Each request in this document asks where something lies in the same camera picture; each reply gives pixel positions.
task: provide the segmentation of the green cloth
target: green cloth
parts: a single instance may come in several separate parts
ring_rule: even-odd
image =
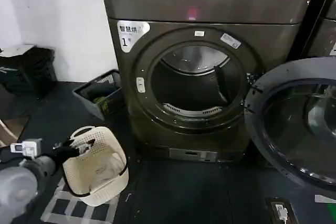
[[[331,213],[332,219],[336,222],[336,204],[329,203],[328,209]]]

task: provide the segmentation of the front-load washer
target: front-load washer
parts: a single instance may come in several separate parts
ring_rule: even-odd
[[[247,91],[285,61],[309,0],[104,3],[143,146],[176,159],[240,159],[249,143]]]

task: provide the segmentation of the label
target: label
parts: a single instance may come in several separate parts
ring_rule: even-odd
[[[134,44],[150,30],[150,25],[142,21],[120,20],[117,23],[121,50],[130,52]]]
[[[333,204],[336,204],[336,200],[327,198],[327,197],[322,196],[322,195],[317,195],[317,194],[315,195],[315,202],[316,203],[333,203]]]
[[[204,37],[205,31],[195,31],[195,37]]]
[[[336,42],[335,42],[334,46],[332,47],[329,55],[336,55]]]
[[[138,89],[139,93],[145,93],[145,80],[142,77],[137,77],[137,85],[136,88]]]
[[[227,43],[229,46],[233,47],[234,49],[237,49],[241,45],[241,42],[239,40],[235,39],[229,34],[223,34],[220,40]]]
[[[17,55],[23,55],[26,51],[33,48],[34,45],[20,45],[17,47],[8,47],[2,48],[2,52],[0,52],[0,57],[13,57]]]
[[[17,71],[17,69],[0,67],[0,72],[1,73],[8,73],[8,71]]]

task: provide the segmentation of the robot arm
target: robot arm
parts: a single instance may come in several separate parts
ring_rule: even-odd
[[[76,148],[61,146],[40,155],[40,141],[27,140],[11,145],[12,153],[22,153],[24,157],[18,167],[0,171],[0,216],[3,224],[10,224],[26,211],[26,206],[44,191],[49,178],[67,159],[85,153],[93,145],[91,141]]]

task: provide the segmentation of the white wall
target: white wall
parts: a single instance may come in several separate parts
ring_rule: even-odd
[[[12,0],[0,0],[0,48],[21,43],[21,35]]]
[[[117,67],[103,0],[12,3],[23,42],[55,49],[58,80],[86,82]]]

